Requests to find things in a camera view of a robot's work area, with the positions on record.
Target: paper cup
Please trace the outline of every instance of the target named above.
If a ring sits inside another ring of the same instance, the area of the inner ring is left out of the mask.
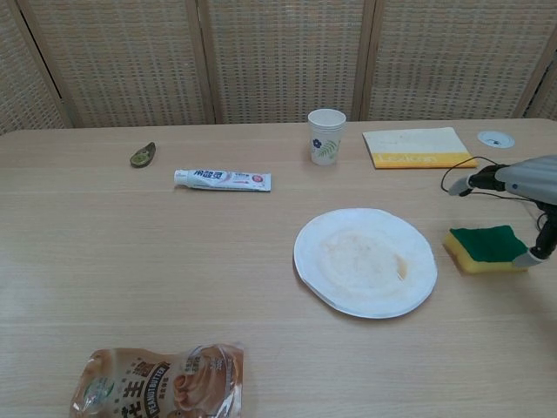
[[[317,165],[333,164],[339,155],[346,115],[334,109],[317,109],[307,115],[307,121],[312,128],[312,161]]]

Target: sponge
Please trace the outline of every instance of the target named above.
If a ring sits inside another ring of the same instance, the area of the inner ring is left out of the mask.
[[[443,240],[446,250],[467,273],[524,272],[513,260],[527,247],[509,225],[485,229],[451,229]]]

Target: toothpaste tube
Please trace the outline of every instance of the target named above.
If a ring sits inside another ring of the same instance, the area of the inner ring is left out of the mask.
[[[271,174],[269,172],[259,174],[220,170],[176,170],[174,184],[187,185],[193,189],[269,192]]]

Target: table surface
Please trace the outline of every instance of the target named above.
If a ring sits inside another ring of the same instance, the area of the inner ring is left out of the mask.
[[[311,163],[303,124],[1,137],[0,416],[67,416],[98,348],[234,341],[245,345],[244,418],[554,416],[557,260],[466,276],[441,245],[451,227],[506,223],[530,245],[537,209],[451,198],[443,170],[375,171],[361,136],[441,126],[502,163],[557,153],[557,124],[540,119],[350,123],[328,167]],[[482,130],[516,146],[489,148]],[[151,165],[130,168],[152,140]],[[272,192],[174,189],[175,169],[199,167],[272,172]],[[338,313],[297,278],[299,229],[359,206],[408,220],[431,243],[437,286],[406,316]]]

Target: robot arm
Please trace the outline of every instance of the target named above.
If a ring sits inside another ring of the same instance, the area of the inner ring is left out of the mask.
[[[557,246],[557,155],[528,159],[513,165],[489,165],[449,189],[451,196],[467,196],[473,188],[507,191],[532,200],[546,215],[547,221],[536,245],[517,257],[519,267],[534,266],[549,258]]]

